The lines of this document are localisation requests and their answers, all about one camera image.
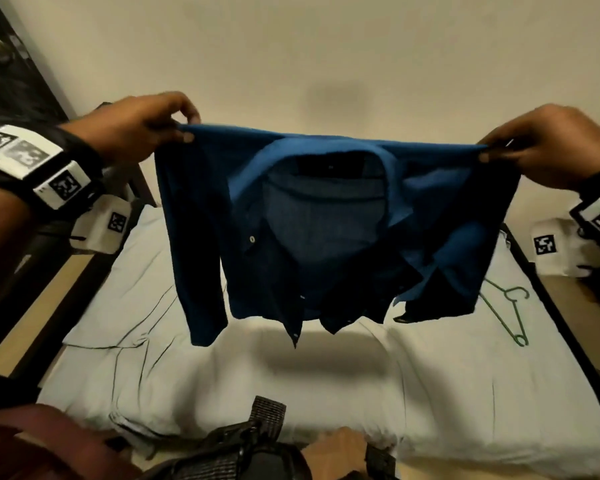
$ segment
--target blue shirt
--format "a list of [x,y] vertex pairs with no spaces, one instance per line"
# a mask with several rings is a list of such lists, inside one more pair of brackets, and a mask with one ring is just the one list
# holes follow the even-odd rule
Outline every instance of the blue shirt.
[[520,175],[480,164],[477,145],[369,141],[213,125],[156,152],[176,289],[191,342],[233,316],[336,333],[469,314]]

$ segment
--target wall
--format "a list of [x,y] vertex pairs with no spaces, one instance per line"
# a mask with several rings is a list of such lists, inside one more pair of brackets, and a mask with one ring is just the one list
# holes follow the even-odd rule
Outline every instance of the wall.
[[[206,121],[287,132],[472,143],[545,102],[600,122],[600,0],[0,5],[71,114],[180,89]],[[507,223],[527,252],[574,197],[521,183]]]

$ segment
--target black door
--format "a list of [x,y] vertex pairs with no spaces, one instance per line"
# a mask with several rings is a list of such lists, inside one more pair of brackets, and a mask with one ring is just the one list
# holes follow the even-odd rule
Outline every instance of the black door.
[[0,10],[0,115],[60,122],[67,117]]

